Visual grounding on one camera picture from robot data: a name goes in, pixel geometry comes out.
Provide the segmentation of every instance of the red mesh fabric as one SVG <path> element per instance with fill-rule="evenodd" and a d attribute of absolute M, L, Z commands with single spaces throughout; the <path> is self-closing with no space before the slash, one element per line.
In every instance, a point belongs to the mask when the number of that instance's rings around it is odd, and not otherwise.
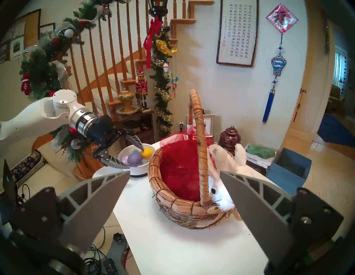
<path fill-rule="evenodd" d="M 213 139 L 207 139 L 207 146 Z M 160 142 L 163 151 L 160 173 L 165 184 L 179 198 L 200 201 L 196 133 L 178 132 Z"/>

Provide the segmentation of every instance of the christmas garland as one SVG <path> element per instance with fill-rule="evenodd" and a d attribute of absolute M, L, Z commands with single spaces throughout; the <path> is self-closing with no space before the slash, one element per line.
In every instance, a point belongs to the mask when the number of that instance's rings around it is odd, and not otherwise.
<path fill-rule="evenodd" d="M 50 97 L 62 89 L 58 78 L 58 63 L 55 59 L 59 56 L 68 56 L 66 53 L 72 44 L 83 45 L 80 40 L 80 33 L 85 29 L 93 29 L 96 27 L 94 23 L 97 19 L 106 21 L 106 16 L 112 16 L 108 5 L 114 2 L 120 4 L 126 3 L 124 0 L 89 0 L 83 1 L 78 11 L 74 11 L 74 19 L 65 18 L 63 20 L 62 29 L 56 28 L 55 38 L 52 40 L 41 40 L 39 45 L 32 46 L 28 49 L 28 54 L 24 54 L 24 61 L 21 63 L 20 74 L 22 77 L 21 90 L 28 95 L 30 100 L 39 100 L 43 97 Z M 67 64 L 67 60 L 58 58 L 62 64 Z M 61 126 L 57 130 L 51 132 L 55 137 L 66 125 Z M 74 139 L 80 140 L 80 148 L 71 146 Z M 70 128 L 67 135 L 61 142 L 60 148 L 63 153 L 68 151 L 69 160 L 80 162 L 82 154 L 86 147 L 91 145 L 91 140 L 80 135 L 78 131 Z"/>
<path fill-rule="evenodd" d="M 169 26 L 161 27 L 159 33 L 153 36 L 152 43 L 151 67 L 155 71 L 155 74 L 150 76 L 150 78 L 155 80 L 154 101 L 156 105 L 154 111 L 157 114 L 157 123 L 161 138 L 171 133 L 172 122 L 174 121 L 173 114 L 167 109 L 168 102 L 171 101 L 171 95 L 169 94 L 170 86 L 168 86 L 170 78 L 163 68 L 165 64 L 169 64 L 168 58 L 171 58 L 172 53 L 176 52 L 176 49 L 169 43 L 169 31 Z"/>

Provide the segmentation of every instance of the wicker basket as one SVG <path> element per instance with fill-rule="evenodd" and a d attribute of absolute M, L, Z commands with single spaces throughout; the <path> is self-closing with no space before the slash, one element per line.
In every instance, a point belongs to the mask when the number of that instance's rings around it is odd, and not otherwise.
<path fill-rule="evenodd" d="M 155 152 L 149 163 L 148 177 L 160 209 L 169 220 L 183 227 L 203 229 L 219 222 L 226 212 L 221 211 L 209 199 L 205 125 L 200 98 L 195 89 L 190 90 L 189 125 L 192 125 L 192 114 L 195 115 L 196 121 L 201 201 L 180 199 L 163 182 L 160 173 L 160 163 L 163 157 L 161 149 Z"/>

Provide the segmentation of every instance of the gold vase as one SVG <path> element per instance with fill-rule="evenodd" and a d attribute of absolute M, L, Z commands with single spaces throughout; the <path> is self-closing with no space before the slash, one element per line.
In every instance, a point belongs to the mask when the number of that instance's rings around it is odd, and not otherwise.
<path fill-rule="evenodd" d="M 132 112 L 135 110 L 131 106 L 133 97 L 134 95 L 127 91 L 126 88 L 123 88 L 123 91 L 118 95 L 119 101 L 123 102 L 123 104 L 125 105 L 123 112 Z"/>

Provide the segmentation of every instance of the nutcracker figurine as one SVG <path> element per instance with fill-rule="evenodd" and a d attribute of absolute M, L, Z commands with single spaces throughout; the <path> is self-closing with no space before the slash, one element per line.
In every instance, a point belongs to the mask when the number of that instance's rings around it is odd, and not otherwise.
<path fill-rule="evenodd" d="M 141 105 L 141 111 L 150 111 L 147 107 L 148 84 L 144 78 L 143 69 L 138 69 L 138 81 L 136 82 L 136 97 L 138 104 Z"/>

